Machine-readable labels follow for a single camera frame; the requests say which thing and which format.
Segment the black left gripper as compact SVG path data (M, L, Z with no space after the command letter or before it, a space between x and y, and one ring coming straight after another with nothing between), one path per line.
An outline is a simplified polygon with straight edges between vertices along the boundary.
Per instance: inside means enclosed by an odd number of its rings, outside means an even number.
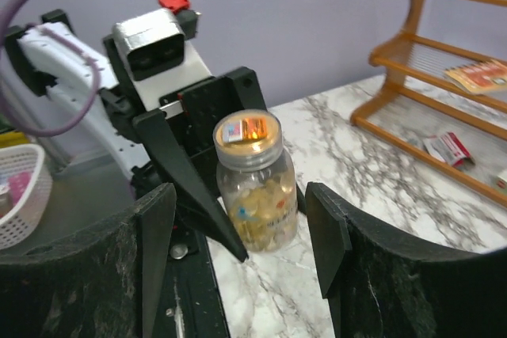
M233 112L267 109L256 72L241 66L184 89L163 90L156 99L159 106L172 101L180 101L183 106L183 112L167 123L159 109L139 116L145 107L123 68L112 36L105 37L102 43L116 75L113 88L102 91L102 104L116 133L131 142L141 142L161 179L174 184L182 222L219 242L239 261L245 261L246 248L213 196L219 194L219 189L212 132L221 119Z

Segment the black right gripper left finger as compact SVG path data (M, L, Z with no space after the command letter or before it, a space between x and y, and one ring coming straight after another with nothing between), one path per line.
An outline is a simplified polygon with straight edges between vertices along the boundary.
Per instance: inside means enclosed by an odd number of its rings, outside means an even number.
M151 337L176 198L163 184L74 234L3 255L1 335Z

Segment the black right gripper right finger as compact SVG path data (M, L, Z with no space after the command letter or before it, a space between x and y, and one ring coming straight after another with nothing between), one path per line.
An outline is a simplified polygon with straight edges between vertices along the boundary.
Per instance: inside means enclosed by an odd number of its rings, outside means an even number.
M503 337L506 251L416 237L322 183L306 188L322 296L338 337Z

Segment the clear pill bottle gold lid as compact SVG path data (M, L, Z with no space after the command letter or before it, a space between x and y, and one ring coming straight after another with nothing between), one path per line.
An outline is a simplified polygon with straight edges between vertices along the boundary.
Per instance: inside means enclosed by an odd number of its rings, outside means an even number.
M298 230L298 203L280 121L260 109L234 112L215 126L213 140L220 195L246 249L269 253L286 246Z

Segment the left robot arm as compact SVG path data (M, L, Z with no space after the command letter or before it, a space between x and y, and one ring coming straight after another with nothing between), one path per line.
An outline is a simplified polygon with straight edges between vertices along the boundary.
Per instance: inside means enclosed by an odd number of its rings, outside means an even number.
M96 51L60 9L33 27L10 27L5 48L20 79L68 112L114 157L137 197L160 184L177 192L177 216L238 260L247 252L218 203L213 131L225 116L263 109L256 73L213 75L192 46L197 12L157 9L119 22Z

